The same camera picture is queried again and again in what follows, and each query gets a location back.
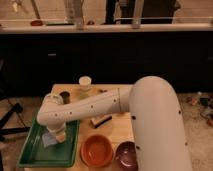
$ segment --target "green plastic tray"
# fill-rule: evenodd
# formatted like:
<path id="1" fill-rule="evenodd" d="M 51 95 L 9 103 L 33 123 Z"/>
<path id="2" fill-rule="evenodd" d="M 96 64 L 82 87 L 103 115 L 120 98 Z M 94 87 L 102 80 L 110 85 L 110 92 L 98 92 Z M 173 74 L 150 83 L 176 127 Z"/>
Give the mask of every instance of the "green plastic tray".
<path id="1" fill-rule="evenodd" d="M 71 167 L 75 162 L 79 121 L 69 122 L 66 126 L 66 141 L 44 148 L 42 135 L 47 129 L 34 119 L 20 154 L 18 166 Z"/>

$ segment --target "metal pole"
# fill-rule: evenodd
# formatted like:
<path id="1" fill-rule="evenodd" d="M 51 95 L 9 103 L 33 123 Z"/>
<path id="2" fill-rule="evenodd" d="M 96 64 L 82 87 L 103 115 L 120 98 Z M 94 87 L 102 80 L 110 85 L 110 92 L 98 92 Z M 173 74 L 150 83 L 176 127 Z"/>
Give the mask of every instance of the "metal pole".
<path id="1" fill-rule="evenodd" d="M 140 28 L 143 6 L 144 6 L 144 0 L 135 1 L 134 15 L 133 15 L 133 21 L 132 21 L 132 28 L 134 29 Z"/>
<path id="2" fill-rule="evenodd" d="M 71 1 L 73 1 L 76 27 L 78 30 L 83 30 L 84 29 L 84 19 L 83 19 L 83 10 L 82 10 L 82 5 L 81 5 L 81 0 L 71 0 Z"/>
<path id="3" fill-rule="evenodd" d="M 31 0 L 31 4 L 32 4 L 32 6 L 33 6 L 33 9 L 34 9 L 36 18 L 37 18 L 37 19 L 41 19 L 41 16 L 40 16 L 40 14 L 39 14 L 37 5 L 36 5 L 36 3 L 35 3 L 35 0 Z"/>

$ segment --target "wooden tabletop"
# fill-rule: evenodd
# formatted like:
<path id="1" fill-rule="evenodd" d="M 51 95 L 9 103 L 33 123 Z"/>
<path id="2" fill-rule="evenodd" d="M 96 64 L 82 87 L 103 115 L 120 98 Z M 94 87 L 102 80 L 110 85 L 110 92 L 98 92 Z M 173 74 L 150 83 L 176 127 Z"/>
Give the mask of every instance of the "wooden tabletop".
<path id="1" fill-rule="evenodd" d="M 95 84 L 92 85 L 91 89 L 88 92 L 84 92 L 80 89 L 78 84 L 55 84 L 52 88 L 53 93 L 60 94 L 63 91 L 70 93 L 70 103 L 93 96 L 100 93 L 100 90 L 111 90 L 118 87 L 126 85 L 111 85 L 111 84 Z M 87 167 L 80 158 L 79 149 L 81 144 L 87 137 L 93 134 L 102 134 L 106 136 L 114 150 L 118 145 L 124 141 L 134 141 L 132 133 L 132 125 L 129 113 L 117 113 L 112 114 L 112 120 L 104 123 L 98 128 L 94 128 L 91 124 L 91 118 L 85 118 L 80 121 L 79 134 L 78 134 L 78 144 L 76 151 L 75 163 L 70 168 L 25 168 L 26 171 L 120 171 L 115 160 L 113 159 L 112 163 L 104 168 L 95 169 Z"/>

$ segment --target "cup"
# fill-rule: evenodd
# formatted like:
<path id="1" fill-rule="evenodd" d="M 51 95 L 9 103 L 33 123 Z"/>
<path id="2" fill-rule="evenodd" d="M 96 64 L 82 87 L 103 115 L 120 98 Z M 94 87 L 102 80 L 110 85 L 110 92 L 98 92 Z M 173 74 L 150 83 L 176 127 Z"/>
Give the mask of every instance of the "cup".
<path id="1" fill-rule="evenodd" d="M 89 91 L 91 89 L 92 79 L 89 76 L 82 76 L 79 79 L 79 84 L 83 91 Z"/>

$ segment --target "orange bowl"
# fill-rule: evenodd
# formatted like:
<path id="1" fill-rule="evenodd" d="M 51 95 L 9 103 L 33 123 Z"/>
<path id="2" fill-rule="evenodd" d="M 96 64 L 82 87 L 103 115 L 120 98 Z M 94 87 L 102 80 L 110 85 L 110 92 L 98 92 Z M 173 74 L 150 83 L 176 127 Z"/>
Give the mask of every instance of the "orange bowl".
<path id="1" fill-rule="evenodd" d="M 92 135 L 81 146 L 81 159 L 89 167 L 103 167 L 113 158 L 110 141 L 103 135 Z"/>

